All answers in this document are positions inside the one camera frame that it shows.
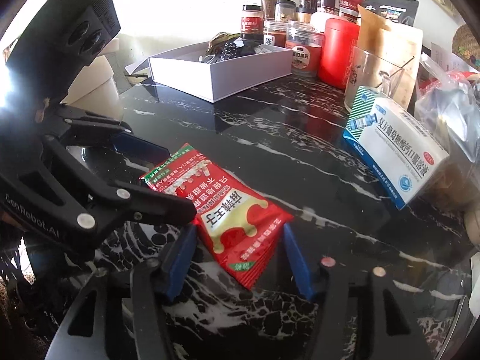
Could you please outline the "red snack packet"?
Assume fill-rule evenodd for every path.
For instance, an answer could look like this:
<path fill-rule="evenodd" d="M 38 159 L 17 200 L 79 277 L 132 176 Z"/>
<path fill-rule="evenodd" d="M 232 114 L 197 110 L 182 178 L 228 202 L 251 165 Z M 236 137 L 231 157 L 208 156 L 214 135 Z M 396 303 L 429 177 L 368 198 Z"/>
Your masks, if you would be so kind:
<path fill-rule="evenodd" d="M 293 215 L 246 186 L 186 143 L 142 176 L 156 192 L 189 199 L 199 237 L 244 288 L 251 289 L 272 258 Z"/>

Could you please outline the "nutritious cereal packet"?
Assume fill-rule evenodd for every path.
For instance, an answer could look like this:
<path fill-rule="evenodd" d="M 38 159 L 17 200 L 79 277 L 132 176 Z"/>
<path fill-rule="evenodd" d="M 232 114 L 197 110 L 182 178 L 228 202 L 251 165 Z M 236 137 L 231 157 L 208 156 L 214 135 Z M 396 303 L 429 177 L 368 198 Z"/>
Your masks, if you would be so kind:
<path fill-rule="evenodd" d="M 222 51 L 228 41 L 234 41 L 240 36 L 239 33 L 217 33 L 209 42 L 205 55 L 217 55 Z"/>

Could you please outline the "black polka dot scrunchie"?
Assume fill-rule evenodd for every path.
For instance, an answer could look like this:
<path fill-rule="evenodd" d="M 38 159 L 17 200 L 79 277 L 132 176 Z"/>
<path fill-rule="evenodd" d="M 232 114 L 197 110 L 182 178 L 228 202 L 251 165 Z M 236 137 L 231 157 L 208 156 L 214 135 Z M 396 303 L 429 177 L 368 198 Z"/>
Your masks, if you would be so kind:
<path fill-rule="evenodd" d="M 242 57 L 244 55 L 244 46 L 237 46 L 233 42 L 227 42 L 220 52 L 220 61 L 226 61 Z"/>

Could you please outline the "black cloth item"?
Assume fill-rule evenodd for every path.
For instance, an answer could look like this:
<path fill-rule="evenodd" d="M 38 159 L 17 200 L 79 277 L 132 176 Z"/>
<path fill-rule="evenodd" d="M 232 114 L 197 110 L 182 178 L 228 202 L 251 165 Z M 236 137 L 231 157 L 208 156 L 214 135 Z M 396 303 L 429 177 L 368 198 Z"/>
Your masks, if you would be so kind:
<path fill-rule="evenodd" d="M 255 55 L 257 53 L 256 49 L 261 46 L 258 41 L 254 41 L 251 39 L 245 39 L 239 37 L 234 41 L 235 46 L 237 47 L 237 56 L 248 56 L 248 55 Z"/>

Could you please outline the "blue white medicine box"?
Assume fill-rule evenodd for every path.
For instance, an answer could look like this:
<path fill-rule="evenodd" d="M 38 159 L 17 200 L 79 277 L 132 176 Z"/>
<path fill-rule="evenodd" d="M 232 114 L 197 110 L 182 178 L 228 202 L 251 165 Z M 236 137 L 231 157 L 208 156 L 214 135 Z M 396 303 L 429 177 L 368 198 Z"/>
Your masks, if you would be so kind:
<path fill-rule="evenodd" d="M 437 175 L 449 153 L 402 106 L 360 86 L 343 138 L 402 210 Z"/>

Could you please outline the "red label sauce jar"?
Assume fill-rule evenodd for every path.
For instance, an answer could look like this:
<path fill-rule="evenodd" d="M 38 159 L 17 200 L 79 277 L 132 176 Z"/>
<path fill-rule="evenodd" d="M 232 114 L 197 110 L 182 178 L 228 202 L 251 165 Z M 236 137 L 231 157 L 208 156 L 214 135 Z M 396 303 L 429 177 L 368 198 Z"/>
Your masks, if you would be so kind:
<path fill-rule="evenodd" d="M 264 15 L 260 5 L 242 6 L 240 33 L 244 39 L 259 42 L 264 40 Z"/>

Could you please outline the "chenpi spice jar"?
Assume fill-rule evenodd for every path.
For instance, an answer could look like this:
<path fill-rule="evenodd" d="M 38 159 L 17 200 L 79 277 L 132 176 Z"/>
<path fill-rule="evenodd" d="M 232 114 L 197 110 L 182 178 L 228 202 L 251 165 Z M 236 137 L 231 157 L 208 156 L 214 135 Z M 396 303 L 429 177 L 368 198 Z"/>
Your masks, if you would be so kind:
<path fill-rule="evenodd" d="M 287 22 L 264 21 L 264 41 L 268 46 L 285 47 L 287 41 Z"/>

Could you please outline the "brown powder jar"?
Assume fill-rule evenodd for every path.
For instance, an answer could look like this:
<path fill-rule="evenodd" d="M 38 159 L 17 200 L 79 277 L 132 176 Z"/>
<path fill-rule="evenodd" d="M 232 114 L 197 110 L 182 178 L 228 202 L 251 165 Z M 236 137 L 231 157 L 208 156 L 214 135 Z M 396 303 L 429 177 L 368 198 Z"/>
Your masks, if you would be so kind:
<path fill-rule="evenodd" d="M 275 10 L 277 0 L 261 0 L 264 19 L 266 21 L 275 21 Z"/>

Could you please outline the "gold jar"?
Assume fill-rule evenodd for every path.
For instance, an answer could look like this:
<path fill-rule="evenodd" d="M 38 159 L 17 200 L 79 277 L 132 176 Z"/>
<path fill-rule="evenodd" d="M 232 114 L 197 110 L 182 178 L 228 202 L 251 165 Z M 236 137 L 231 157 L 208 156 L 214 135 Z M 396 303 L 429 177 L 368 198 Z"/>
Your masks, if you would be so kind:
<path fill-rule="evenodd" d="M 295 8 L 295 20 L 303 23 L 303 24 L 310 24 L 312 18 L 312 12 L 310 9 L 306 7 L 297 7 Z"/>

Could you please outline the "pink jar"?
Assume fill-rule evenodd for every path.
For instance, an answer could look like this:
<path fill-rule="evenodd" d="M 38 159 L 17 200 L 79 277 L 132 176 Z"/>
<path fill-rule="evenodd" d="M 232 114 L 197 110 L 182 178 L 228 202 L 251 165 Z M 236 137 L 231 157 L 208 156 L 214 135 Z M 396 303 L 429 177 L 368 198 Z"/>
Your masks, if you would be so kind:
<path fill-rule="evenodd" d="M 326 21 L 329 19 L 338 19 L 339 16 L 328 12 L 317 11 L 311 15 L 310 25 L 316 33 L 323 33 L 326 30 Z"/>

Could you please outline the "glass mug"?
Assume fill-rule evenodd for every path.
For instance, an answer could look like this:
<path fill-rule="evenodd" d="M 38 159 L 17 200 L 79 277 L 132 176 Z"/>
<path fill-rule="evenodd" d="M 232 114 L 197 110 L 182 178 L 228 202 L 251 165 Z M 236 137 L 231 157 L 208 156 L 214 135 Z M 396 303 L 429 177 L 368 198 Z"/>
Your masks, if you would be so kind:
<path fill-rule="evenodd" d="M 360 86 L 374 88 L 377 92 L 392 97 L 400 85 L 403 74 L 402 67 L 355 46 L 345 89 L 344 105 L 347 111 L 352 111 Z"/>

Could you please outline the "red canister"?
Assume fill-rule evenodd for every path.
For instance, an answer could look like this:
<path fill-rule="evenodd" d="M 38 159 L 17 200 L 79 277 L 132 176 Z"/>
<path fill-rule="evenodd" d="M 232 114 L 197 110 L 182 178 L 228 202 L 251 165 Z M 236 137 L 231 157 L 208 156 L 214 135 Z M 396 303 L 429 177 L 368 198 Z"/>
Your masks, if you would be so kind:
<path fill-rule="evenodd" d="M 329 86 L 345 89 L 360 26 L 339 17 L 325 22 L 325 39 L 320 56 L 319 79 Z"/>

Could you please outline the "clear plastic bag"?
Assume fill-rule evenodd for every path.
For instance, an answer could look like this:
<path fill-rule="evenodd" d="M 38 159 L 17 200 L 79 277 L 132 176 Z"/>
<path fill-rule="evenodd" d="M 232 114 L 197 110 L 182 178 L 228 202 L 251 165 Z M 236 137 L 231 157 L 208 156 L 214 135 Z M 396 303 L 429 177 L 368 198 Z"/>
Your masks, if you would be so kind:
<path fill-rule="evenodd" d="M 479 199 L 479 105 L 463 74 L 445 72 L 426 54 L 420 64 L 433 81 L 421 90 L 414 117 L 449 154 L 424 196 L 445 211 L 464 210 Z"/>

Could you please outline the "black coffee pouch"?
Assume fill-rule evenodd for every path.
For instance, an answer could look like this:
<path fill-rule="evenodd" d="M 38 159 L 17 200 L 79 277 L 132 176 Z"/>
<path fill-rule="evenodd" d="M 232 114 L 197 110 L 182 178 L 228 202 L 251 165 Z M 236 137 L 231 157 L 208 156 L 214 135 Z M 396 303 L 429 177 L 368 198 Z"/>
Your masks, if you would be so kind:
<path fill-rule="evenodd" d="M 361 6 L 394 23 L 413 27 L 419 2 L 416 0 L 364 0 Z"/>

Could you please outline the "woven straw trivet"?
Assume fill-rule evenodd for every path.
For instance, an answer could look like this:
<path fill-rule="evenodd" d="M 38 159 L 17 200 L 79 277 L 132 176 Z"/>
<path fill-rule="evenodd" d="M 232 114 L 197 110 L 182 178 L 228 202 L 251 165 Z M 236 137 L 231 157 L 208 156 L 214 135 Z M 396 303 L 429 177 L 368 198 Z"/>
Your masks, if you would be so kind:
<path fill-rule="evenodd" d="M 463 24 L 456 30 L 451 48 L 452 52 L 470 67 L 479 70 L 480 46 L 467 24 Z"/>

